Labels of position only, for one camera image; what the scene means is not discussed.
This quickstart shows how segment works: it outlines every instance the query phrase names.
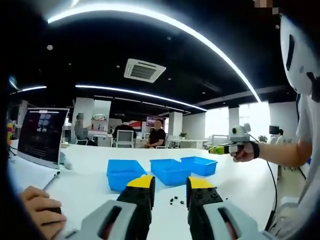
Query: blue tray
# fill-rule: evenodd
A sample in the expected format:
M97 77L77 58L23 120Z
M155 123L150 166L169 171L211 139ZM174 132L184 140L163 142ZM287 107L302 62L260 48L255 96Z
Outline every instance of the blue tray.
M188 156L182 157L181 163L190 168L191 172L200 176L209 176L216 172L217 161L214 160L198 156Z
M167 186L179 186L186 184L191 171L174 159L150 160L151 172Z
M110 189L117 192L122 192L130 181L143 174L147 172L137 160L110 159L106 170Z

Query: black wristband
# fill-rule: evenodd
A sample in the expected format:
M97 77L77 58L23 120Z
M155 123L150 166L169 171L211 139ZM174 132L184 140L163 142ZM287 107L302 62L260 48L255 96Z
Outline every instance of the black wristband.
M254 141L249 141L253 147L253 158L257 159L260 155L260 147L259 144Z

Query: black ceiling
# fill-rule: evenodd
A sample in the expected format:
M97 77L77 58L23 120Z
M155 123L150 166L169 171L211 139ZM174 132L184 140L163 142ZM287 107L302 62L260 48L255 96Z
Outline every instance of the black ceiling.
M296 96L282 64L280 31L276 28L279 15L273 14L271 8L254 8L249 0L235 1L233 7L229 1L208 2L162 0L161 11L212 41L255 89L284 86L282 90L260 94L262 100L294 100ZM155 1L154 5L158 6L159 2ZM167 23L134 13L109 11L83 13L47 24L47 12L43 12L43 5L42 8L39 6L40 1L33 1L33 5L23 7L19 4L10 10L14 14L8 21L16 27L12 37L23 39L11 55L10 73L20 89L40 85L47 89L13 94L12 98L26 99L39 107L68 107L73 106L76 97L101 99L94 96L108 96L199 113L201 110L156 98L78 89L75 85L134 90L188 104L248 91L220 56L193 36ZM154 83L124 78L130 58L165 66L166 70ZM235 107L254 101L253 96L238 97L201 107ZM111 105L111 115L124 113L133 118L170 111L170 108L125 100L113 100Z

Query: air vent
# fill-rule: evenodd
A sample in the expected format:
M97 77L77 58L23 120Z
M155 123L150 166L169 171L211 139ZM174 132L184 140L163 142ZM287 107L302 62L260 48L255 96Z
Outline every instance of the air vent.
M129 58L123 76L127 79L154 83L165 70L164 66Z

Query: human hand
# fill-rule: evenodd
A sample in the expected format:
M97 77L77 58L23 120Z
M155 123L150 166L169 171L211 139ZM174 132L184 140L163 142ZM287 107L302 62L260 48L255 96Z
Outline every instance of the human hand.
M64 215L46 210L61 207L61 202L50 199L48 193L29 186L19 194L19 197L31 219L46 239L52 239L64 227L67 220Z
M254 156L254 147L249 142L245 143L240 151L231 153L231 157L233 157L235 163L249 162L254 159Z

